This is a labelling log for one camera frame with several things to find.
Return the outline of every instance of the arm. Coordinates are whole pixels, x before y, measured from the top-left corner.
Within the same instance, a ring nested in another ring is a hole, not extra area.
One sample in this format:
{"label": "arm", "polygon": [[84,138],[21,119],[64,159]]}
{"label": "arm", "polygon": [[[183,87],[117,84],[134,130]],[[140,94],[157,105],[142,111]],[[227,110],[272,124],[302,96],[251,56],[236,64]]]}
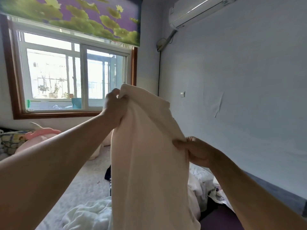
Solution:
{"label": "arm", "polygon": [[246,175],[225,154],[195,137],[174,141],[190,161],[209,168],[227,195],[245,230],[302,230],[307,222]]}
{"label": "arm", "polygon": [[0,162],[2,229],[35,229],[120,122],[127,98],[107,95],[98,116]]}

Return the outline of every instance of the air conditioner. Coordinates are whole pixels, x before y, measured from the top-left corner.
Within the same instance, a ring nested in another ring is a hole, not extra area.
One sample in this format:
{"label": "air conditioner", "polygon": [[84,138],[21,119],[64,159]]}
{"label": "air conditioner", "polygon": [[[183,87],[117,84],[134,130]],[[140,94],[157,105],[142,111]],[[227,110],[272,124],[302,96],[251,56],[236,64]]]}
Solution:
{"label": "air conditioner", "polygon": [[178,30],[220,10],[235,0],[179,0],[169,10],[169,24]]}

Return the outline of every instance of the person's right arm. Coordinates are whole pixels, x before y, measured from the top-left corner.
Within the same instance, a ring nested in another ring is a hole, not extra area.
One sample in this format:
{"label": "person's right arm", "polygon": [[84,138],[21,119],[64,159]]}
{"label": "person's right arm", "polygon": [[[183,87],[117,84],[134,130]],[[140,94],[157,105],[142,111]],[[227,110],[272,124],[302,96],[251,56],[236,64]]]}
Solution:
{"label": "person's right arm", "polygon": [[277,200],[218,149],[195,137],[174,145],[189,151],[190,161],[209,168],[217,178],[245,230],[302,230],[305,221]]}

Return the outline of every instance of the white wall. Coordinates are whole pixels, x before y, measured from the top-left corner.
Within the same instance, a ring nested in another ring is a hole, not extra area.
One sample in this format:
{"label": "white wall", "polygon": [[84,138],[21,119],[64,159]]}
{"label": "white wall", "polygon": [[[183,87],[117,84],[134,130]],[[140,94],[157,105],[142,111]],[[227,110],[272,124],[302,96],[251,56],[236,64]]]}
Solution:
{"label": "white wall", "polygon": [[179,31],[162,53],[159,90],[185,135],[304,198],[306,6],[307,0],[237,0]]}
{"label": "white wall", "polygon": [[[141,15],[141,46],[138,51],[137,85],[157,94],[159,55],[155,44],[161,36],[162,8],[156,1],[144,0]],[[29,129],[30,121],[43,127],[52,127],[61,131],[68,130],[89,118],[57,118],[38,120],[13,120],[9,86],[2,38],[0,34],[0,126],[13,129]]]}

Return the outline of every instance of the floral roller blind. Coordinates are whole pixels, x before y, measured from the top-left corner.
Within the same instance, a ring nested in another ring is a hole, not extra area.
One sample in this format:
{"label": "floral roller blind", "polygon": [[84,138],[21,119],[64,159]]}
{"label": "floral roller blind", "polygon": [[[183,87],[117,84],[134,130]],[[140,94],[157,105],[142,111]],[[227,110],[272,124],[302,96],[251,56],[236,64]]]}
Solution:
{"label": "floral roller blind", "polygon": [[142,0],[0,0],[0,11],[139,46],[141,4]]}

